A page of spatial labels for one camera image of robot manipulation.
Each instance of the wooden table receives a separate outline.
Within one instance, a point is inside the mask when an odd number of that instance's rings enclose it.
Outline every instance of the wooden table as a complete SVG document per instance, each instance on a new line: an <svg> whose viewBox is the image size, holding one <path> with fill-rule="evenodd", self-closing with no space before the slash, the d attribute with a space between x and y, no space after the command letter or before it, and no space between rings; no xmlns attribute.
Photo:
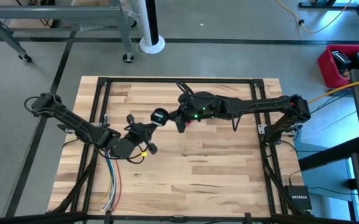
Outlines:
<svg viewBox="0 0 359 224"><path fill-rule="evenodd" d="M73 111L86 120L90 116L97 80L98 77L82 77L78 89ZM264 83L268 98L282 95L278 79L264 79ZM249 85L245 84L188 84L193 91L251 99ZM150 114L158 107L176 110L180 94L175 83L113 83L106 112L108 122L111 128L125 133L127 114L133 114L137 122L149 123ZM281 117L281 113L270 115L272 122ZM75 136L68 134L66 141L72 139ZM293 143L290 137L282 139ZM113 214L243 217L244 213L251 213L252 217L270 217L253 114L242 117L235 133L230 121L195 122L182 134L169 122L157 129L152 141L159 148L158 153L148 155L142 164L118 162L123 187ZM82 149L79 141L64 147L49 209L57 207L74 186ZM277 146L277 155L286 185L289 174L299 170L297 154L291 146L281 144ZM91 202L105 194L109 183L106 161L99 156ZM300 172L292 175L292 183L303 184ZM278 193L272 185L276 210L280 212ZM88 213L104 215L101 208L107 200L91 203Z"/></svg>

